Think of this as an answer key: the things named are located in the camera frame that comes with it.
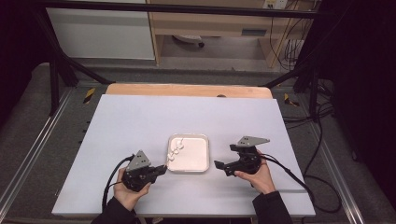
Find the handheld controller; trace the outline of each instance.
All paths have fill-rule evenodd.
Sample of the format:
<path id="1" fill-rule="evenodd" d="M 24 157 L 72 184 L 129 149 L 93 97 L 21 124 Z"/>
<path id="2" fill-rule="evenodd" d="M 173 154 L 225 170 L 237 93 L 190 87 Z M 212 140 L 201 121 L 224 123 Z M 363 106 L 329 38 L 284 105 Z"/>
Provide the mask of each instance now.
<path id="1" fill-rule="evenodd" d="M 142 150 L 139 150 L 126 167 L 122 183 L 127 189 L 135 192 L 140 191 L 148 182 L 154 184 L 157 176 L 166 173 L 167 166 L 152 167 L 150 165 L 149 158 Z"/>
<path id="2" fill-rule="evenodd" d="M 215 161 L 216 168 L 223 170 L 227 176 L 235 175 L 235 171 L 242 171 L 250 175 L 256 174 L 262 164 L 256 146 L 267 142 L 269 139 L 244 136 L 237 145 L 230 145 L 231 151 L 238 153 L 239 160 L 227 164 Z"/>

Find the gray mount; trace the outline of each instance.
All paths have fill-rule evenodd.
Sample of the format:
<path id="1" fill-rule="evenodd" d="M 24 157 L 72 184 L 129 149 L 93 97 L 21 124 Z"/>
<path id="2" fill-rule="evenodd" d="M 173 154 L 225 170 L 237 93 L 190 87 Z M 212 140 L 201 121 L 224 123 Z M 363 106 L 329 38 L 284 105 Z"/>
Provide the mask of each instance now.
<path id="1" fill-rule="evenodd" d="M 236 144 L 238 147 L 254 147 L 260 144 L 269 143 L 270 140 L 267 138 L 258 138 L 251 136 L 243 136 L 241 140 Z"/>
<path id="2" fill-rule="evenodd" d="M 139 150 L 134 158 L 131 160 L 131 162 L 129 162 L 128 166 L 126 167 L 126 171 L 128 172 L 132 170 L 137 170 L 150 165 L 151 162 L 149 161 L 149 158 L 142 150 Z"/>

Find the sleeve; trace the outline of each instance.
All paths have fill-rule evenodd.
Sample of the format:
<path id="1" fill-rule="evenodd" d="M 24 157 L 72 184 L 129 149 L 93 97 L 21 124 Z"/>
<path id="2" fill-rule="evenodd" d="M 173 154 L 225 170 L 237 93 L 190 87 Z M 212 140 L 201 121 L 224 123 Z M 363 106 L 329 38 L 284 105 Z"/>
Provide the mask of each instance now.
<path id="1" fill-rule="evenodd" d="M 293 223 L 288 209 L 280 197 L 279 191 L 268 194 L 260 194 L 253 200 L 254 210 L 256 211 L 259 223 Z"/>
<path id="2" fill-rule="evenodd" d="M 108 202 L 105 211 L 94 219 L 91 224 L 130 224 L 134 223 L 134 217 L 134 211 L 128 211 L 113 197 Z"/>

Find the hand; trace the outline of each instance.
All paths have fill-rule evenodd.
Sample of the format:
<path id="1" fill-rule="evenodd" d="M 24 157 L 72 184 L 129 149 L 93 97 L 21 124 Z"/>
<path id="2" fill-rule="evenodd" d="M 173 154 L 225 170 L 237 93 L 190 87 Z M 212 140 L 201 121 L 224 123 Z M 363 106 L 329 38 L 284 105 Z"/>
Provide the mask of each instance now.
<path id="1" fill-rule="evenodd" d="M 127 189 L 126 186 L 122 183 L 122 176 L 125 172 L 125 167 L 119 169 L 119 176 L 117 178 L 117 182 L 114 186 L 114 197 L 129 211 L 134 209 L 134 206 L 137 204 L 137 201 L 144 195 L 149 193 L 149 186 L 151 183 L 148 183 L 145 187 L 143 187 L 139 192 L 134 192 L 130 189 Z"/>
<path id="2" fill-rule="evenodd" d="M 247 180 L 258 191 L 263 194 L 276 191 L 274 182 L 271 177 L 270 169 L 268 168 L 267 161 L 262 159 L 259 171 L 254 175 L 247 174 L 242 171 L 235 171 L 234 174 L 242 179 Z"/>

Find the wall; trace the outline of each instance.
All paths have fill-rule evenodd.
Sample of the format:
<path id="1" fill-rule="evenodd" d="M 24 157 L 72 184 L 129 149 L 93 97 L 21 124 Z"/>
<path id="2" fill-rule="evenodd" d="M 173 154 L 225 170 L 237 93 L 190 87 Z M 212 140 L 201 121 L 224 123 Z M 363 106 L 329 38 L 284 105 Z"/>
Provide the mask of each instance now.
<path id="1" fill-rule="evenodd" d="M 145 3 L 144 0 L 97 1 Z M 147 12 L 62 8 L 47 11 L 61 47 L 72 58 L 154 60 Z"/>

